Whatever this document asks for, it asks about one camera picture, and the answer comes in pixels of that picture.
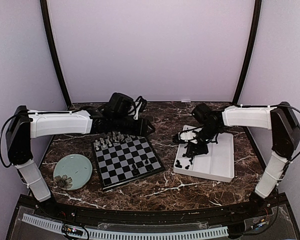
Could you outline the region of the black and white chessboard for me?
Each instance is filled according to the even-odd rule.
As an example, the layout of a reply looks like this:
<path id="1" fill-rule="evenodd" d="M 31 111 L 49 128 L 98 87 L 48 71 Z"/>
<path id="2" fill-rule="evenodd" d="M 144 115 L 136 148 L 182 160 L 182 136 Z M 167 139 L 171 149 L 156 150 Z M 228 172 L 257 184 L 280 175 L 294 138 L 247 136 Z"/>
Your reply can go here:
<path id="1" fill-rule="evenodd" d="M 110 143 L 106 138 L 106 148 L 95 149 L 91 142 L 95 165 L 104 191 L 127 184 L 140 178 L 149 177 L 165 170 L 165 167 L 146 137 L 127 137 L 122 142 Z M 132 165 L 137 167 L 137 175 L 132 173 Z"/>

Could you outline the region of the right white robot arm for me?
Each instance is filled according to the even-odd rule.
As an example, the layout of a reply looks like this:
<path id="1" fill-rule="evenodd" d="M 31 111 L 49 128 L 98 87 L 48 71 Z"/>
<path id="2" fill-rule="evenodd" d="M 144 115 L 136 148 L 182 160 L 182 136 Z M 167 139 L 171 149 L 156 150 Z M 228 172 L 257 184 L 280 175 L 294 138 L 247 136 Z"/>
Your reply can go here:
<path id="1" fill-rule="evenodd" d="M 188 144 L 185 156 L 192 158 L 208 153 L 208 144 L 215 142 L 226 127 L 255 127 L 272 133 L 272 153 L 264 173 L 254 189 L 260 198 L 267 198 L 282 181 L 300 143 L 298 109 L 283 101 L 276 105 L 231 105 L 211 110 L 206 104 L 191 112 L 199 126 L 181 131 L 177 139 Z"/>

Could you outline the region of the black chess pawn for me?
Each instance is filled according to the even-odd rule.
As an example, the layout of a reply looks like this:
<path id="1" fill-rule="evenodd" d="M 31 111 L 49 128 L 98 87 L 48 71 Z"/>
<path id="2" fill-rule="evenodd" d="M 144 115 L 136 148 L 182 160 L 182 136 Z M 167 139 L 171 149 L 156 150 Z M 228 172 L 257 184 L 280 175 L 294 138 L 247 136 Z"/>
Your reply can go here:
<path id="1" fill-rule="evenodd" d="M 135 176 L 138 174 L 138 169 L 135 164 L 132 165 L 132 174 Z"/>

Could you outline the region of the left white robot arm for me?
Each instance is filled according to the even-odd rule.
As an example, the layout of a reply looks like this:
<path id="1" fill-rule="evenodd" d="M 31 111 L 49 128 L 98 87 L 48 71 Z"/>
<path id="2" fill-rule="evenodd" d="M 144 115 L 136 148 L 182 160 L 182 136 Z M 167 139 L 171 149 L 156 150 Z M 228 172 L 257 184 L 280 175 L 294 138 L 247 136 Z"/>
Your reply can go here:
<path id="1" fill-rule="evenodd" d="M 5 141 L 9 163 L 2 162 L 5 168 L 14 166 L 20 178 L 41 203 L 41 210 L 50 218 L 61 213 L 53 194 L 34 161 L 32 140 L 52 138 L 56 135 L 94 135 L 120 132 L 132 136 L 147 137 L 155 132 L 149 119 L 129 113 L 106 115 L 93 106 L 77 110 L 39 111 L 20 105 L 0 130 L 0 159 L 3 159 L 2 141 Z"/>

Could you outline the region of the white plastic tray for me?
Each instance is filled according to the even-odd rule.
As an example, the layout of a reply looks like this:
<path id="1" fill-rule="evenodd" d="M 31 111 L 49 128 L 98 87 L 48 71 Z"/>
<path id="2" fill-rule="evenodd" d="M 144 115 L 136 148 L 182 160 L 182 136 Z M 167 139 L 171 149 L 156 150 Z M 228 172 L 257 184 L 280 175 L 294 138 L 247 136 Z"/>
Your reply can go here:
<path id="1" fill-rule="evenodd" d="M 217 137 L 217 141 L 218 143 L 207 145 L 207 154 L 197 155 L 193 158 L 192 170 L 176 169 L 173 166 L 173 171 L 207 180 L 231 182 L 235 176 L 233 135 L 222 133 Z M 185 154 L 186 146 L 186 143 L 179 144 L 176 156 Z"/>

